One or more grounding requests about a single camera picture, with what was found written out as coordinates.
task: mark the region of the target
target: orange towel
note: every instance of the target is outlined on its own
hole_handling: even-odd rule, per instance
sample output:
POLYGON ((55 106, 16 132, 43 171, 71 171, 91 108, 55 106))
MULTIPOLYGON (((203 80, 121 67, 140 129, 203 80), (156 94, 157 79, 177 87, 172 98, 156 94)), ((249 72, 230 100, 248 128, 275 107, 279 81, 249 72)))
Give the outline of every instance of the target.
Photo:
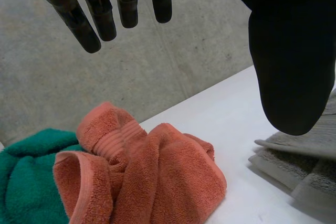
POLYGON ((77 138, 92 154, 61 152, 54 165, 70 223, 203 223, 225 196, 212 145, 170 124, 147 135, 125 110, 103 103, 77 138))

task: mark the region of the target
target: teal towel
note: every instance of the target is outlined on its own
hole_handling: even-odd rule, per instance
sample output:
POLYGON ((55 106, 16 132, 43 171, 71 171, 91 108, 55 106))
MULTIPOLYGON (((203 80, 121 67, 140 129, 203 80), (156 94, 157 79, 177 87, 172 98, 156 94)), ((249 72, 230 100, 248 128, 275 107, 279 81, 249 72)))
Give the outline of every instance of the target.
POLYGON ((47 129, 0 152, 0 224, 66 224, 52 175, 56 153, 83 151, 73 132, 47 129))

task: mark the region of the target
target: folded gray towel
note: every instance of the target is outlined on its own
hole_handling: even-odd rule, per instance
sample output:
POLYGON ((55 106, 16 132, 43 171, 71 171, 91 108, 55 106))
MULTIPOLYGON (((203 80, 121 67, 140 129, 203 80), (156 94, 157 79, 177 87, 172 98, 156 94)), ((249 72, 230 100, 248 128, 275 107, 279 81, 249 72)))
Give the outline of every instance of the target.
POLYGON ((291 195, 307 205, 336 212, 336 162, 320 160, 291 195))
POLYGON ((291 189, 294 199, 336 212, 336 162, 266 148, 249 161, 291 189))
POLYGON ((292 190, 311 173, 318 162, 317 158, 266 148, 248 160, 292 190))
POLYGON ((336 91, 307 134, 278 132, 255 142, 266 148, 249 158, 252 164, 290 188, 294 199, 336 213, 336 91))
POLYGON ((274 150, 336 161, 336 91, 332 92, 323 115, 307 134, 290 136, 278 132, 255 143, 274 150))

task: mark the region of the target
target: white table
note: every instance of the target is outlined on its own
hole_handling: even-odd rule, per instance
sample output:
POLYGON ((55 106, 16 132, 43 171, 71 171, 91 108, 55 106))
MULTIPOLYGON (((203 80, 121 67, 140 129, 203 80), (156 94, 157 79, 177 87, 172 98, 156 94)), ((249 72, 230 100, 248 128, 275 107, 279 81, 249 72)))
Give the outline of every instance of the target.
POLYGON ((251 170, 247 159, 257 147, 254 140, 277 132, 262 110, 253 67, 146 120, 141 126, 150 131, 163 122, 214 145, 215 162, 227 179, 227 195, 207 224, 336 223, 336 216, 296 206, 282 184, 251 170))

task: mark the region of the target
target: gray concrete floor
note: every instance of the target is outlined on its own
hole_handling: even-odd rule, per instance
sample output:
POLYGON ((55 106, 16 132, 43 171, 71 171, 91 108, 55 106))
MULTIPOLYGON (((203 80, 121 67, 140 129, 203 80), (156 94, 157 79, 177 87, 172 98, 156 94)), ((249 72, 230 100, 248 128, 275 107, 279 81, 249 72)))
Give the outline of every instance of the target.
POLYGON ((46 127, 75 130, 105 100, 143 121, 252 65, 240 0, 173 0, 164 25, 151 0, 139 0, 134 29, 112 4, 117 38, 90 55, 45 0, 0 0, 4 145, 46 127))

